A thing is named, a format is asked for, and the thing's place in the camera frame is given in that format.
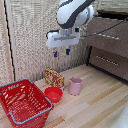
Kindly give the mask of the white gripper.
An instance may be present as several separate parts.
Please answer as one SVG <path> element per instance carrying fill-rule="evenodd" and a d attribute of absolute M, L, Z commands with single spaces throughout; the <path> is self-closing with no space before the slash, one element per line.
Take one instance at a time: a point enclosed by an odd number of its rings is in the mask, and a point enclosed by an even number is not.
<path fill-rule="evenodd" d="M 47 42 L 46 45 L 49 48 L 56 48 L 62 46 L 75 45 L 79 42 L 80 39 L 80 28 L 73 27 L 70 29 L 58 29 L 51 30 L 47 33 Z M 57 57 L 58 52 L 54 50 L 54 57 Z M 66 55 L 70 54 L 70 46 L 66 48 Z"/>

